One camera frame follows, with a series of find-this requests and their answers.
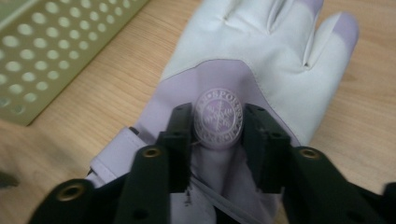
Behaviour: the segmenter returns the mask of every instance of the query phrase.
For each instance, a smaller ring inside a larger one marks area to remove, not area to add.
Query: wood grain
[[[0,223],[26,223],[54,186],[85,176],[137,120],[199,3],[151,0],[31,126],[0,121],[0,170],[20,181],[0,189]],[[340,10],[356,16],[361,38],[311,146],[379,193],[396,181],[396,2],[327,1],[319,21]]]

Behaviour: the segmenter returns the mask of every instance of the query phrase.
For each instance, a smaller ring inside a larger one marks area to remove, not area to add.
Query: circular badge
[[[194,130],[206,147],[231,147],[242,132],[243,108],[236,95],[225,89],[212,89],[195,105]]]

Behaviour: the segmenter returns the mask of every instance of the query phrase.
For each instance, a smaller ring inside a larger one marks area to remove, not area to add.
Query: perforated panel
[[[0,118],[32,122],[147,1],[13,5],[0,21]],[[0,0],[1,10],[10,2]]]

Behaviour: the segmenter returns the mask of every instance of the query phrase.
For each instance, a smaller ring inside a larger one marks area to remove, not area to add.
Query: purple fingertip
[[[323,6],[323,0],[297,0],[297,2],[306,4],[315,16],[320,12],[320,9]]]
[[[355,17],[342,12],[332,31],[344,39],[346,47],[349,49],[349,55],[351,55],[359,38],[359,26]]]

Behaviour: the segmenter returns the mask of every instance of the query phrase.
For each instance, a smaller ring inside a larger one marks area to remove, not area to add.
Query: white and purple glove
[[[172,223],[216,223],[217,208],[241,223],[272,223],[279,197],[257,190],[238,137],[241,107],[265,108],[307,145],[358,40],[346,13],[315,24],[322,0],[205,0],[191,18],[161,82],[135,124],[92,160],[101,186],[127,173],[154,144],[172,109],[193,103],[200,144],[192,149],[191,202],[173,194]]]

